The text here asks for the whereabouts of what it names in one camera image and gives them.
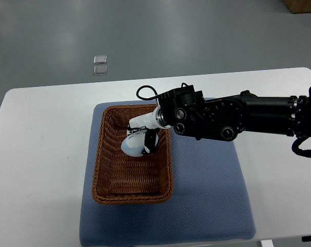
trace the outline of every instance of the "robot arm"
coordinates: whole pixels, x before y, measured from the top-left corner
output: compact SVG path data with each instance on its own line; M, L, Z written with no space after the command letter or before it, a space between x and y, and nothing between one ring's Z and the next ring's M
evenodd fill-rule
M158 107L153 113L133 118L129 128L145 126L146 129L170 128L178 135L232 141L242 131L263 132L296 136L292 150L297 155L311 157L311 150L301 150L299 145L311 137L311 87L309 97L257 97L249 91L239 95L205 100L202 91L193 85L182 84L151 98L157 99ZM143 125L141 119L152 125Z

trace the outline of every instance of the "blue mat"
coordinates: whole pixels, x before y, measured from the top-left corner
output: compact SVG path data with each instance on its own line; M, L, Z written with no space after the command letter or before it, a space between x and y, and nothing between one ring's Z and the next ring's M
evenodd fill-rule
M174 193L161 204L100 205L91 196L99 126L94 109L83 188L82 246L134 246L251 239L255 226L234 144L171 132Z

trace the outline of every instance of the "gray floor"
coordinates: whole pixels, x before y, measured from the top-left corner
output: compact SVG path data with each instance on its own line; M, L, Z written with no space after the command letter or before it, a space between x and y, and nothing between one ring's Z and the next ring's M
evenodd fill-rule
M102 54L108 74L93 76ZM311 14L282 0L0 0L0 105L17 87L289 67L311 69Z

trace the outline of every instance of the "wicker basket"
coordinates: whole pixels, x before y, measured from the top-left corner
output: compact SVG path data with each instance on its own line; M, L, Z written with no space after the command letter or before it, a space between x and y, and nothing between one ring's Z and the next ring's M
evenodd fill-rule
M160 203L172 194L170 130L158 132L155 153L130 157L122 152L131 118L155 104L114 105L104 110L96 153L92 196L100 204Z

